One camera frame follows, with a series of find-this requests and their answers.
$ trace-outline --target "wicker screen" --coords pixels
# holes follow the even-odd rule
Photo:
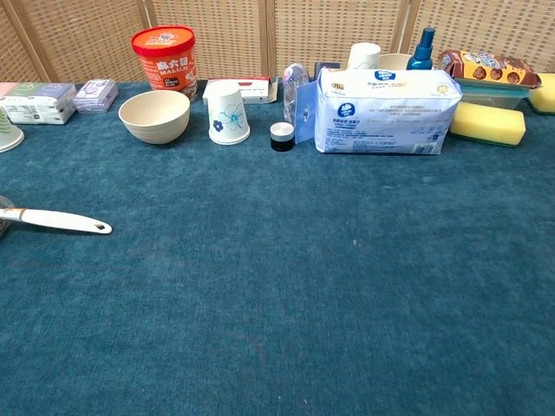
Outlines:
[[[157,24],[194,30],[199,78],[261,75],[258,0],[152,0]]]
[[[145,79],[131,49],[131,36],[144,26],[135,0],[18,2],[54,71],[53,81]]]
[[[3,46],[0,49],[0,82],[40,81],[33,62],[27,56],[1,4],[0,28],[3,37]]]
[[[340,62],[347,66],[350,46],[373,42],[382,53],[393,45],[397,20],[404,20],[402,0],[275,0],[276,70],[299,62],[309,73],[314,62]]]
[[[408,52],[435,27],[434,61],[445,49],[525,58],[535,71],[555,70],[552,0],[421,0]]]

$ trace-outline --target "blue label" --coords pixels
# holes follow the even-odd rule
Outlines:
[[[395,79],[395,73],[383,70],[377,70],[374,72],[375,78],[379,81],[388,81]]]
[[[348,117],[350,115],[355,115],[355,105],[350,102],[346,102],[339,106],[337,110],[337,115],[339,117]]]

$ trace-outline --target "brush handle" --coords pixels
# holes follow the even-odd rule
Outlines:
[[[95,234],[109,234],[112,232],[112,227],[102,221],[67,212],[6,208],[0,210],[0,218],[62,230],[93,232]]]

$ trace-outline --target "clear plastic bottle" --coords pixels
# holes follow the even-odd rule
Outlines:
[[[295,126],[297,87],[308,84],[310,78],[306,68],[300,63],[292,63],[284,71],[284,117]]]

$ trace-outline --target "white handle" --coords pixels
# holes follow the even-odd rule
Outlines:
[[[96,234],[112,232],[112,227],[102,221],[67,212],[23,209],[19,214],[19,220],[28,224],[61,228],[63,230],[94,232]]]

